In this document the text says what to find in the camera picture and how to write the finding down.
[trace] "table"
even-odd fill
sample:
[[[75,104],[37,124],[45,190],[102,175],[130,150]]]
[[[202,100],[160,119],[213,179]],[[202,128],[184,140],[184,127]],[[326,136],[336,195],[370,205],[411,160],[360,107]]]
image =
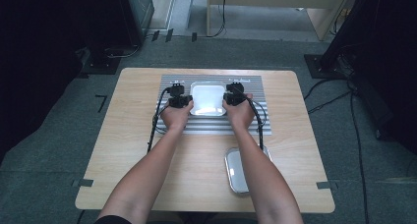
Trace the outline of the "table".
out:
[[[328,178],[309,116],[290,71],[127,68],[120,75],[89,161],[76,207],[101,209],[128,170],[147,152],[151,118],[162,75],[261,76],[272,135],[264,136],[273,163],[293,191],[302,212],[334,211]],[[160,136],[155,135],[153,144]],[[224,156],[232,135],[184,135],[152,210],[253,212],[251,198],[232,192]]]
[[[307,13],[319,40],[323,40],[330,26],[337,19],[338,14],[347,0],[226,0],[226,5],[309,8]],[[210,35],[210,6],[222,5],[223,0],[208,0],[207,35]]]

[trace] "hand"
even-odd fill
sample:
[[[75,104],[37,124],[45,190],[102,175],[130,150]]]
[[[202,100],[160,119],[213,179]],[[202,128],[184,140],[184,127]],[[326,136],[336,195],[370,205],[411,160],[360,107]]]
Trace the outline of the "hand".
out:
[[[184,130],[188,122],[190,110],[194,107],[194,101],[191,100],[184,108],[174,108],[167,106],[160,117],[168,130]]]
[[[248,93],[246,96],[251,99],[253,97],[252,93]],[[226,101],[223,100],[223,108],[227,111],[227,117],[233,130],[247,130],[252,121],[254,121],[255,113],[248,100],[245,100],[236,106],[228,105]]]

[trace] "silver tray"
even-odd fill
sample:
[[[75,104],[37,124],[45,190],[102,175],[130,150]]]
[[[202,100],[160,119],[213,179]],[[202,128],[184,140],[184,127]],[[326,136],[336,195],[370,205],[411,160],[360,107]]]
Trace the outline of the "silver tray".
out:
[[[226,113],[222,106],[226,84],[221,82],[195,82],[191,84],[194,107],[190,113],[201,116],[221,116]]]
[[[270,159],[269,150],[264,146],[264,154]],[[227,177],[229,178],[230,188],[237,194],[249,192],[246,184],[245,174],[243,173],[242,160],[239,148],[233,147],[227,150],[225,158]]]

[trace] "person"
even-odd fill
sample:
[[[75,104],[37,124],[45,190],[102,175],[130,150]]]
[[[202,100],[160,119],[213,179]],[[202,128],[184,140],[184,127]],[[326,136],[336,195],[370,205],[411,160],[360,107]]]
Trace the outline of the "person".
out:
[[[117,184],[95,224],[146,223],[168,173],[172,157],[194,102],[178,109],[167,107],[161,118],[166,134]],[[242,166],[259,223],[303,223],[296,199],[275,165],[259,149],[248,128],[254,112],[247,100],[223,107],[238,142]]]

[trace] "gray carpet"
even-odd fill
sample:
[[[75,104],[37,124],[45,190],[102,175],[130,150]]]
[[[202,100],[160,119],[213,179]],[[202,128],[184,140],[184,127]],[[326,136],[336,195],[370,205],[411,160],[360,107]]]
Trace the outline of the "gray carpet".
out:
[[[318,80],[310,77],[303,54],[323,54],[328,43],[174,37],[147,40],[123,59],[115,76],[75,79],[50,111],[41,128],[6,155],[0,169],[0,223],[77,223],[78,188],[105,116],[102,98],[111,96],[126,67],[292,70],[303,94]],[[346,82],[317,87],[308,109],[347,91]],[[305,223],[364,223],[364,199],[358,144],[350,98],[344,97],[310,115],[320,153],[332,184],[335,212],[303,214]],[[370,223],[417,223],[416,183],[389,178],[417,176],[416,156],[395,141],[375,139],[375,127],[361,99],[354,97],[363,150]],[[92,223],[98,211],[87,211],[81,223]]]

